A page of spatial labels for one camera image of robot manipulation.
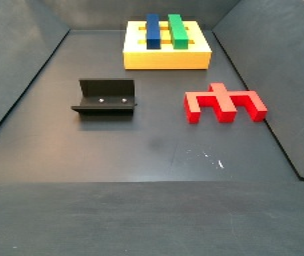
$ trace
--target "red e-shaped block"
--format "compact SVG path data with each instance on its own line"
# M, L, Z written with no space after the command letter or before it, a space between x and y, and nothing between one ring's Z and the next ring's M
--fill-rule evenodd
M200 107L212 107L222 123L234 122L237 107L245 106L254 122L265 120L267 108L255 91L227 91L223 83L211 83L208 92L186 92L184 108L190 123L200 120Z

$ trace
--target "plastic block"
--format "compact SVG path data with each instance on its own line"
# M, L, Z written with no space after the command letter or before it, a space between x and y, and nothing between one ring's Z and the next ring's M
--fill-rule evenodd
M160 27L159 27L159 15L147 15L147 49L160 49Z
M196 21L184 21L190 36L187 50L175 50L168 22L160 21L162 49L147 49L146 22L130 21L124 43L126 69L208 69L211 48Z
M188 49L190 38L180 15L170 14L168 23L174 49Z
M221 123L234 122L237 107L245 106L254 122L266 118L267 108L255 91L227 91L223 83L212 83L208 92L186 92L184 108L190 123L200 120L200 107L212 107Z
M119 79L80 79L83 100L72 110L83 115L134 114L135 81Z

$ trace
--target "black bracket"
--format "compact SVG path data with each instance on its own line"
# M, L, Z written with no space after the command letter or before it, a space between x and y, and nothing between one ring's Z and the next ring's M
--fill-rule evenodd
M135 80L80 79L83 100L72 109L80 114L134 113Z

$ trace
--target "blue block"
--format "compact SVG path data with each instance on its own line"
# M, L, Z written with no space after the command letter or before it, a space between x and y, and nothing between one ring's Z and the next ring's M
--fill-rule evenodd
M159 15L147 15L147 49L162 49Z

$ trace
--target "green block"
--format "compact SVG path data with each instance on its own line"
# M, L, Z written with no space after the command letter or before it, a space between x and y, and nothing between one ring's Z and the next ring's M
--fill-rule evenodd
M190 38L188 38L187 30L179 14L168 15L168 29L170 29L174 49L188 49Z

